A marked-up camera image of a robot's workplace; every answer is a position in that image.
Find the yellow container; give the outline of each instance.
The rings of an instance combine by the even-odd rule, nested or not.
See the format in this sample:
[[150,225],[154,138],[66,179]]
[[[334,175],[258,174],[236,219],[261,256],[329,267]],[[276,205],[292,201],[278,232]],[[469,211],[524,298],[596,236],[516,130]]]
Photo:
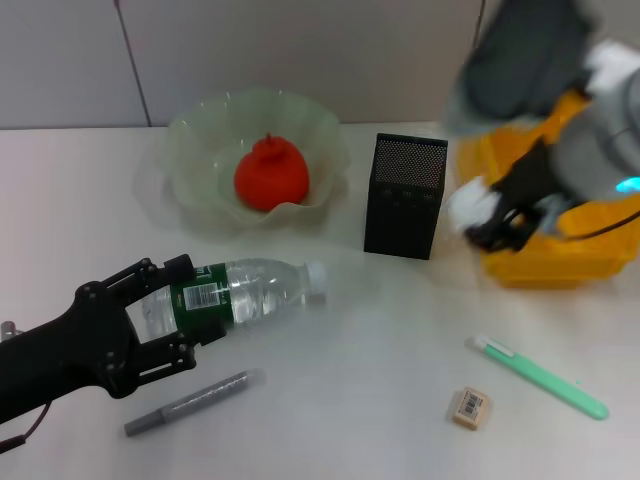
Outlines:
[[[586,103],[567,94],[553,115],[533,130],[502,128],[492,135],[462,142],[457,168],[461,184],[483,176],[491,184],[502,178],[540,136],[554,142],[567,121]],[[607,227],[640,210],[640,195],[615,203],[588,203],[562,215],[559,228],[566,235],[580,235]],[[518,252],[483,256],[487,272],[502,285],[514,288],[575,288],[581,283],[617,274],[636,257],[640,219],[599,237],[562,241],[534,235]]]

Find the small eraser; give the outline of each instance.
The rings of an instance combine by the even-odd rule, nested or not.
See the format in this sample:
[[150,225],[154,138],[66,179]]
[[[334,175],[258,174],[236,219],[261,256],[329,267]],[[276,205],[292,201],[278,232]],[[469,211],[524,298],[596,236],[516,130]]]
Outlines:
[[465,387],[453,412],[452,420],[469,430],[477,430],[489,406],[489,397]]

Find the bottle cap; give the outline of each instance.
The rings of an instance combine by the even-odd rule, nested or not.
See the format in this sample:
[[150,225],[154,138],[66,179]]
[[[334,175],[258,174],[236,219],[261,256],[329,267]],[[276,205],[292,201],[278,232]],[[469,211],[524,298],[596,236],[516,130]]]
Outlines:
[[320,262],[309,262],[305,264],[309,273],[309,286],[311,295],[325,297],[327,295],[327,270]]

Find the table surface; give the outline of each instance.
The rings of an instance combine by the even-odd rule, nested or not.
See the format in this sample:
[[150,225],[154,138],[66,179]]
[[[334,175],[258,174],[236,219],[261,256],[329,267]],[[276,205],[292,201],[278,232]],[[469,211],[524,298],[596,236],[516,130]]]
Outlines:
[[[637,265],[576,291],[503,290],[448,233],[444,215],[428,262],[363,253],[376,133],[434,131],[429,124],[344,126],[353,164],[327,208],[249,231],[179,212],[154,165],[164,129],[0,132],[0,318],[22,329],[66,310],[82,283],[146,256],[160,263],[189,253],[195,264],[317,259],[331,276],[324,308],[233,332],[198,349],[195,370],[122,400],[86,388],[55,401],[27,446],[0,456],[0,476],[637,478]],[[580,381],[609,406],[610,419],[594,421],[465,347],[477,333]],[[124,423],[253,367],[265,370],[264,385],[124,437]],[[448,419],[454,393],[465,386],[492,400],[477,432]],[[0,437],[25,432],[36,416],[2,425]]]

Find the green label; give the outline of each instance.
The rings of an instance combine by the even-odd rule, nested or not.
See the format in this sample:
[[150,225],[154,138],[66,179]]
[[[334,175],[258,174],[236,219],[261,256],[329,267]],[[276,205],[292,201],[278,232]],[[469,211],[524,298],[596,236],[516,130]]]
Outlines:
[[224,263],[195,270],[195,280],[171,286],[171,303],[178,330],[190,332],[212,321],[233,325],[229,280]]

